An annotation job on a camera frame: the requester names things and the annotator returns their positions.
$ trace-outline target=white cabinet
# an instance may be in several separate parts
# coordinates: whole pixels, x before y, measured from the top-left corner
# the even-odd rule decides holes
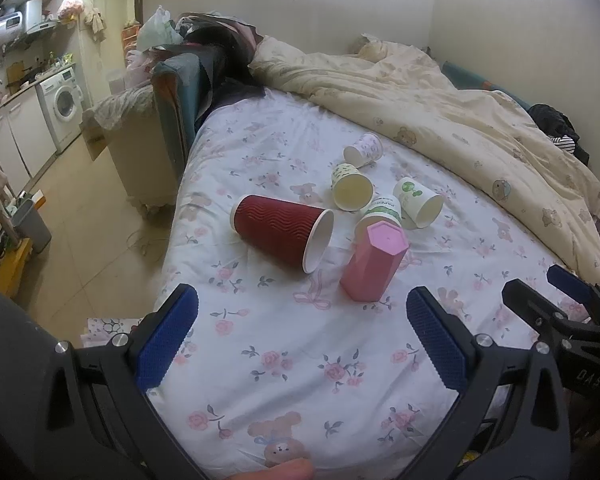
[[[16,146],[6,112],[0,110],[0,167],[9,180],[13,191],[21,192],[29,182],[29,173]]]
[[[5,105],[13,138],[31,176],[54,156],[56,145],[40,109],[35,89],[31,88]]]

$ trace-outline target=bed sheet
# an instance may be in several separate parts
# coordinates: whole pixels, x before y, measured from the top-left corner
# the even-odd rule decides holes
[[[359,213],[335,208],[332,167],[364,130],[302,98],[267,89],[214,111],[192,148],[156,308],[179,283],[200,313],[155,409],[212,478],[310,457],[318,478],[393,478],[426,443],[456,394],[447,390],[405,314],[425,285],[472,333],[529,348],[537,335],[501,303],[521,278],[572,319],[582,307],[546,282],[558,258],[491,198],[417,152],[382,138],[362,168],[378,193],[410,176],[445,197],[382,300],[356,303],[338,286]],[[280,267],[232,232],[245,193],[333,208],[331,244],[307,276]]]

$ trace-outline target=metal screw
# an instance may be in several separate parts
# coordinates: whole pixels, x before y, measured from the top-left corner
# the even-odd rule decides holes
[[[549,345],[542,341],[538,341],[536,343],[536,351],[540,354],[548,354],[549,353]]]
[[[475,342],[477,342],[479,346],[484,346],[485,348],[488,348],[493,344],[493,339],[488,334],[478,334],[475,337]]]
[[[129,342],[129,336],[127,334],[116,334],[111,339],[113,346],[124,346]]]
[[[64,354],[69,349],[69,343],[67,341],[58,341],[56,343],[56,353]]]

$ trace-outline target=paper cup with text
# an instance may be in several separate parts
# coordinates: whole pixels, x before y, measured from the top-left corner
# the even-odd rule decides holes
[[[367,227],[382,220],[401,228],[401,213],[400,201],[395,196],[382,195],[373,199],[356,225],[356,241],[362,239]]]
[[[352,164],[338,164],[331,172],[331,191],[336,206],[343,211],[357,211],[369,203],[374,186]]]
[[[376,134],[367,132],[342,153],[344,160],[356,168],[361,168],[382,156],[382,143]]]
[[[243,240],[307,274],[314,272],[329,245],[334,214],[305,204],[246,195],[229,215]]]
[[[394,187],[394,196],[402,206],[403,225],[407,229],[421,229],[430,225],[442,211],[444,197],[406,177]]]

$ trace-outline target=blue gripper pad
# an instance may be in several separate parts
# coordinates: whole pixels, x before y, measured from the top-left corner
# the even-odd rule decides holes
[[[546,272],[546,280],[578,303],[587,304],[591,300],[589,284],[561,266],[552,265],[549,267]]]
[[[198,316],[196,289],[190,285],[179,286],[184,291],[176,298],[138,354],[136,385],[142,392],[160,385]],[[173,301],[171,296],[161,308],[165,308],[170,300]]]
[[[460,333],[464,330],[470,337],[470,332],[456,316],[447,314],[424,286],[418,286],[409,292],[407,318],[444,385],[462,394],[467,388],[468,356],[466,354],[471,350],[465,347],[463,351],[445,324],[451,322],[453,318],[460,324],[459,327],[455,327]]]

